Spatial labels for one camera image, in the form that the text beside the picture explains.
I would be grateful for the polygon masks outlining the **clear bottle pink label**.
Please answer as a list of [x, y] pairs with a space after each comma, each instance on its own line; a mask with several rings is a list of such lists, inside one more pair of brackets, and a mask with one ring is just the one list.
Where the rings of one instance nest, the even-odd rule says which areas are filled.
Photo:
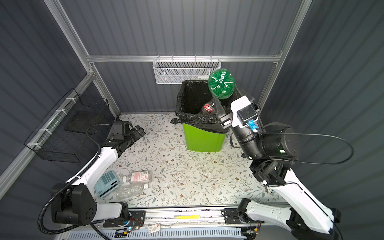
[[152, 171], [145, 170], [133, 172], [130, 175], [123, 176], [123, 183], [125, 184], [147, 184], [152, 180]]

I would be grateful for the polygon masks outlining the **green bottle yellow cap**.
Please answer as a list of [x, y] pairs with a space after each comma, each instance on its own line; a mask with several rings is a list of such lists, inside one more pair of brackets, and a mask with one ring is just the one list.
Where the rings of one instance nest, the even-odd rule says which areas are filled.
[[219, 69], [209, 75], [208, 86], [212, 95], [220, 100], [226, 100], [235, 91], [235, 78], [227, 69]]

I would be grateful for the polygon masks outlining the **clear bottle red label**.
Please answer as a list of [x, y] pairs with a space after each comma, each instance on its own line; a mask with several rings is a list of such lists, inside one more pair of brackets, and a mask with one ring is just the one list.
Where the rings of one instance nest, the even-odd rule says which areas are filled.
[[200, 113], [203, 115], [214, 115], [216, 113], [215, 101], [211, 99], [206, 104], [204, 104]]

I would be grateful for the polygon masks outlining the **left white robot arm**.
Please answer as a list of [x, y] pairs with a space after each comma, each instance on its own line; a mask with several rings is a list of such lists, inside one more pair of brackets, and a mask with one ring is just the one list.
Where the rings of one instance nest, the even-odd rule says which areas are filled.
[[97, 182], [122, 153], [145, 136], [145, 130], [128, 121], [116, 121], [104, 143], [97, 145], [97, 153], [72, 178], [52, 189], [49, 207], [54, 223], [86, 226], [101, 220], [127, 222], [127, 204], [97, 203], [94, 199]]

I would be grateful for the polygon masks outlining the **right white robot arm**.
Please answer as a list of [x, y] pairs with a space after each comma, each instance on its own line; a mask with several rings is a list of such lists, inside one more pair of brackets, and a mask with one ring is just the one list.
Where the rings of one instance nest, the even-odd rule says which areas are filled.
[[244, 224], [274, 224], [298, 240], [341, 240], [337, 227], [341, 213], [322, 204], [296, 176], [292, 165], [299, 163], [298, 133], [289, 125], [271, 123], [262, 128], [256, 124], [257, 115], [243, 118], [231, 114], [224, 126], [230, 126], [244, 156], [252, 163], [250, 170], [267, 190], [277, 192], [288, 207], [277, 208], [243, 198], [236, 217]]

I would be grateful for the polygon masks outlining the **green plastic waste bin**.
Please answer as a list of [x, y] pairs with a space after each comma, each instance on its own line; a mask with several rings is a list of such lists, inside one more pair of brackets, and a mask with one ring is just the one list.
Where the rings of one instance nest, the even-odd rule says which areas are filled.
[[227, 134], [211, 133], [183, 124], [187, 149], [194, 152], [220, 152]]

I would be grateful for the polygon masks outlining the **black bin liner bag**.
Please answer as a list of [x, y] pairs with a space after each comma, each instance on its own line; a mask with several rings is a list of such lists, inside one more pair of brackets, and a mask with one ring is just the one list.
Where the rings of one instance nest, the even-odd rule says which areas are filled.
[[187, 124], [203, 131], [226, 134], [229, 128], [224, 129], [219, 122], [219, 114], [228, 114], [230, 112], [231, 102], [235, 100], [232, 95], [228, 99], [220, 100], [221, 111], [214, 111], [210, 114], [204, 114], [203, 106], [207, 103], [213, 103], [214, 98], [209, 90], [208, 82], [198, 80], [186, 80], [181, 84], [177, 95], [176, 117], [171, 120], [171, 124]]

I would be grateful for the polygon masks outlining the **clear ribbed empty bottle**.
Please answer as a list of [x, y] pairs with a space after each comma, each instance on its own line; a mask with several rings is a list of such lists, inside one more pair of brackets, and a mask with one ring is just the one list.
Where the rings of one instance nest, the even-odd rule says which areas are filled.
[[149, 184], [120, 186], [116, 191], [117, 200], [124, 200], [143, 193], [149, 188]]

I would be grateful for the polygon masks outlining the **white tube in basket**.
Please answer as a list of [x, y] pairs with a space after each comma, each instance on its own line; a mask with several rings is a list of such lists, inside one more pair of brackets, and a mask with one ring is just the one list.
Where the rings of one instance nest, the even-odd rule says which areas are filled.
[[210, 77], [209, 75], [200, 75], [200, 76], [197, 76], [197, 79], [202, 81], [208, 81], [209, 77]]

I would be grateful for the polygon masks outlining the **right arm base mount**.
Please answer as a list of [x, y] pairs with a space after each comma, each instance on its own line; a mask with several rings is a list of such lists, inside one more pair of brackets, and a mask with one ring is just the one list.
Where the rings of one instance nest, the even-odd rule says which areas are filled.
[[251, 221], [246, 214], [246, 211], [243, 209], [238, 210], [237, 208], [224, 208], [221, 211], [221, 214], [227, 225], [249, 224]]

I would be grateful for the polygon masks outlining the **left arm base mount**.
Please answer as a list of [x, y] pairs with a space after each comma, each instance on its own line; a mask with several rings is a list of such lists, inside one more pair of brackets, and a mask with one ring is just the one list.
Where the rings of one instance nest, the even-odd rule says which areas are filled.
[[117, 227], [143, 227], [146, 211], [128, 211], [128, 213], [122, 213], [120, 217], [116, 219], [108, 219], [103, 223], [104, 228], [117, 228]]

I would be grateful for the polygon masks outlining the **white tag on rail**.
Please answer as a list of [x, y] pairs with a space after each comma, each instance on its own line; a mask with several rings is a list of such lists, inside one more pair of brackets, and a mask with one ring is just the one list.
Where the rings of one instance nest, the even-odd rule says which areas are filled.
[[159, 232], [160, 230], [161, 230], [161, 225], [160, 224], [155, 224], [155, 225], [148, 226], [149, 234], [153, 234], [153, 233]]

